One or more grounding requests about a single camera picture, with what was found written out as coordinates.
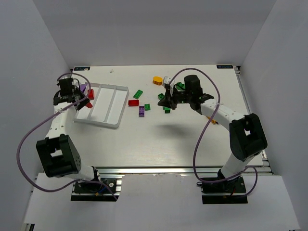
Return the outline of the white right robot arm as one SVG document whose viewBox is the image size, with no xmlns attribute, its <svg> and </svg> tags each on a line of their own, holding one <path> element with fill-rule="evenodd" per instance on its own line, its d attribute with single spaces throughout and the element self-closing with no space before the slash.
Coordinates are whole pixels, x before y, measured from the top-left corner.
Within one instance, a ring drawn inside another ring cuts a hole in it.
<svg viewBox="0 0 308 231">
<path fill-rule="evenodd" d="M 204 93 L 196 75 L 186 76 L 184 82 L 185 89 L 179 91 L 170 77 L 164 77 L 162 85 L 166 92 L 158 105 L 174 110 L 179 103 L 187 103 L 197 113 L 222 125 L 229 132 L 231 155 L 218 171 L 214 182 L 238 178 L 247 164 L 268 146 L 259 117 L 254 113 L 238 113 L 221 104 L 212 95 Z"/>
</svg>

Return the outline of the red curved lego brick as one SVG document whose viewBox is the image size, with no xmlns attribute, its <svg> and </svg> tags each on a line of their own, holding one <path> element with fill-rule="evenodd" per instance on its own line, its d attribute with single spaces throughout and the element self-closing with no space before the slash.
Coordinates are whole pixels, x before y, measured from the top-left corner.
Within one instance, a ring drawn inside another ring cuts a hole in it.
<svg viewBox="0 0 308 231">
<path fill-rule="evenodd" d="M 88 90 L 88 98 L 92 101 L 95 99 L 95 92 L 94 89 Z"/>
</svg>

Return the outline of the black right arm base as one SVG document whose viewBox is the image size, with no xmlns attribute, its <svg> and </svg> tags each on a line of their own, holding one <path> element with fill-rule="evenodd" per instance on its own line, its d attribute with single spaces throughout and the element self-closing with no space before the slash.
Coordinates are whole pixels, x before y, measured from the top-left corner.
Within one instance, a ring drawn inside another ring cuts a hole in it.
<svg viewBox="0 0 308 231">
<path fill-rule="evenodd" d="M 221 183 L 196 184 L 201 188 L 202 203 L 204 205 L 247 204 L 246 187 L 243 177 Z"/>
</svg>

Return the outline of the small red lego brick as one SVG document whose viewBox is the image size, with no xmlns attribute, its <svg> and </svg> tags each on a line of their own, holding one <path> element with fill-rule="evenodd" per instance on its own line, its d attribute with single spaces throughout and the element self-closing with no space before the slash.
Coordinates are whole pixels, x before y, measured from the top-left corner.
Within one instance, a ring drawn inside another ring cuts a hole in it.
<svg viewBox="0 0 308 231">
<path fill-rule="evenodd" d="M 92 105 L 91 102 L 87 103 L 85 106 L 86 106 L 87 108 L 92 108 L 92 107 L 93 107 L 93 105 Z"/>
</svg>

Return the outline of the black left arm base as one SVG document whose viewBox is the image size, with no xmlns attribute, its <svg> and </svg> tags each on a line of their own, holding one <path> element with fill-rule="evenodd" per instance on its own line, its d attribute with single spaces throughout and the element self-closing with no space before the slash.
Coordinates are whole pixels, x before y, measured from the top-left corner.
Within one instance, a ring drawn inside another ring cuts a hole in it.
<svg viewBox="0 0 308 231">
<path fill-rule="evenodd" d="M 119 198 L 123 175 L 101 176 L 103 184 L 112 191 L 98 183 L 78 182 L 73 185 L 71 201 L 79 202 L 116 202 Z"/>
</svg>

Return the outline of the purple rounded lego brick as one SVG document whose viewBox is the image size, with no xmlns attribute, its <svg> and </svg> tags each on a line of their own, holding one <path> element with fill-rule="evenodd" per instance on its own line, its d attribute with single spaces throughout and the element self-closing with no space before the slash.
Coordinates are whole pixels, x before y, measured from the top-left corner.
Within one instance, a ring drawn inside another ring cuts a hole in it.
<svg viewBox="0 0 308 231">
<path fill-rule="evenodd" d="M 86 88 L 87 88 L 87 84 L 81 84 L 80 85 L 80 91 L 81 92 L 85 92 Z"/>
</svg>

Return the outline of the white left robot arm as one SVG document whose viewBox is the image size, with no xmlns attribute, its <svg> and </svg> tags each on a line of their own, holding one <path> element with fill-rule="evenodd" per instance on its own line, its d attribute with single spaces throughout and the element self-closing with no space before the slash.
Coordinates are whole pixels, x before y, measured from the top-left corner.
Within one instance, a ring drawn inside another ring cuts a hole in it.
<svg viewBox="0 0 308 231">
<path fill-rule="evenodd" d="M 77 111 L 90 103 L 90 100 L 85 99 L 65 110 L 65 107 L 83 99 L 85 95 L 71 77 L 58 80 L 58 86 L 60 90 L 53 98 L 54 112 L 57 115 L 53 118 L 46 137 L 36 144 L 44 172 L 49 178 L 98 181 L 100 177 L 97 169 L 82 164 L 80 154 L 69 136 Z"/>
</svg>

